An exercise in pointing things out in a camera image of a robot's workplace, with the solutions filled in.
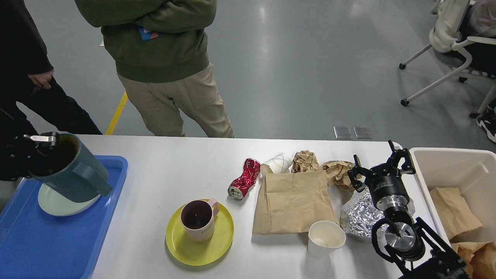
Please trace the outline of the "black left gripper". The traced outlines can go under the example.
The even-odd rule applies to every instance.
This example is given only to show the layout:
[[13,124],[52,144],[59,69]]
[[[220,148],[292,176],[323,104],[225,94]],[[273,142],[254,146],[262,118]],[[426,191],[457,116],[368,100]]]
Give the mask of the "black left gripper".
[[1,142],[0,180],[14,181],[20,177],[30,177],[36,148],[54,150],[59,141],[58,134],[19,135]]

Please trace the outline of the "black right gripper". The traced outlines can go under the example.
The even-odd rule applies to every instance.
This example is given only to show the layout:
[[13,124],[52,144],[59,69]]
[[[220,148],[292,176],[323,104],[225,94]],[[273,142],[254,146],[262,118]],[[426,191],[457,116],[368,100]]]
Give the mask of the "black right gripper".
[[[386,163],[374,166],[371,169],[376,176],[366,179],[374,206],[383,212],[392,207],[407,207],[410,198],[401,175],[416,173],[409,150],[407,148],[396,149],[391,140],[388,141],[388,144],[392,151],[391,156]],[[355,191],[361,193],[366,185],[357,176],[367,177],[367,169],[361,166],[359,157],[356,154],[354,154],[353,158],[355,160],[354,166],[347,173]]]

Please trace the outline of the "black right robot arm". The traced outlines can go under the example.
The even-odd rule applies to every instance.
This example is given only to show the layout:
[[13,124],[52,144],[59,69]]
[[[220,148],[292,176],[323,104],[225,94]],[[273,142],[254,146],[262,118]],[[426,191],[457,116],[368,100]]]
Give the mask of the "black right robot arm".
[[395,263],[404,279],[467,279],[466,263],[422,218],[408,212],[410,198],[402,175],[416,173],[409,150],[392,151],[385,163],[371,169],[355,164],[348,171],[357,192],[369,189],[372,203],[383,218],[372,227],[372,245],[386,261]]

